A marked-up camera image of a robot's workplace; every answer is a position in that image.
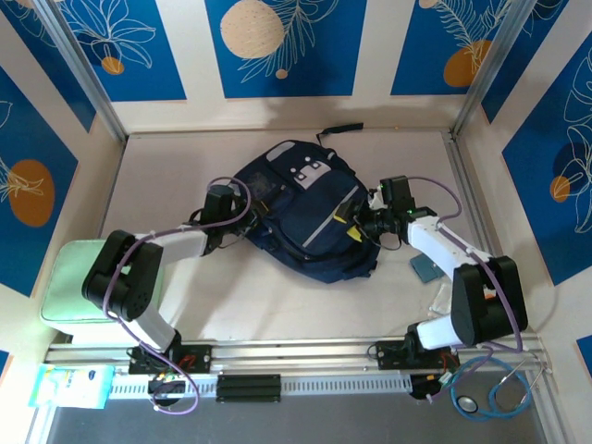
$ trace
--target backpack strap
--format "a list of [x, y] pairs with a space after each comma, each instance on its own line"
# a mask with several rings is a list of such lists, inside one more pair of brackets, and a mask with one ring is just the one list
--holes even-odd
[[351, 123], [349, 125], [340, 125], [338, 127], [329, 127], [323, 129], [321, 132], [316, 134], [316, 139], [318, 140], [318, 144], [323, 146], [321, 142], [321, 137], [327, 136], [328, 134], [340, 134], [342, 132], [348, 131], [359, 131], [364, 129], [364, 123]]

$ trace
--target white patch on backpack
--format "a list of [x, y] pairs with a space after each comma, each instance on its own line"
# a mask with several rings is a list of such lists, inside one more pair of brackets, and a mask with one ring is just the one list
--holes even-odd
[[331, 170], [331, 167], [318, 160], [309, 160], [299, 172], [294, 173], [294, 180], [305, 190], [308, 190], [325, 173]]

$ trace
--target table surface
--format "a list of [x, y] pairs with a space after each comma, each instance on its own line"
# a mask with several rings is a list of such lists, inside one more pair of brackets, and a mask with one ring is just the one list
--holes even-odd
[[[131, 137], [105, 219], [114, 229], [147, 232], [178, 226], [203, 205], [206, 184], [232, 176], [286, 139], [314, 141], [314, 130], [212, 132]], [[439, 131], [364, 130], [324, 139], [367, 186], [385, 177], [427, 176], [458, 187]], [[418, 205], [440, 215], [454, 201], [440, 188], [412, 183]], [[472, 241], [465, 214], [448, 225]], [[395, 244], [395, 239], [385, 239]], [[160, 313], [184, 339], [325, 339], [398, 335], [427, 318], [447, 280], [423, 284], [409, 265], [418, 251], [383, 250], [368, 278], [327, 285], [300, 276], [247, 240], [166, 269]], [[101, 342], [120, 342], [118, 330]], [[78, 343], [93, 341], [75, 338]]]

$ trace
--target navy blue backpack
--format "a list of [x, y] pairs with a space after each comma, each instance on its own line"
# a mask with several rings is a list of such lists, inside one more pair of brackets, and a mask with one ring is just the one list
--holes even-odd
[[368, 190], [320, 136], [360, 130], [362, 124], [325, 129], [319, 144], [284, 141], [254, 159], [236, 174], [268, 213], [246, 235], [257, 247], [284, 265], [326, 283], [369, 277], [376, 268], [379, 246], [353, 239], [333, 218], [350, 199], [366, 202]]

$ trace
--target light green cushion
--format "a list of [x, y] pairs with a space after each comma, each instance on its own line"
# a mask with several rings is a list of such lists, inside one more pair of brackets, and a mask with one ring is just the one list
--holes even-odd
[[[74, 240], [59, 251], [41, 308], [47, 324], [88, 324], [111, 322], [92, 302], [82, 297], [82, 282], [105, 244], [104, 240]], [[154, 285], [151, 304], [158, 306], [162, 289], [162, 269]]]

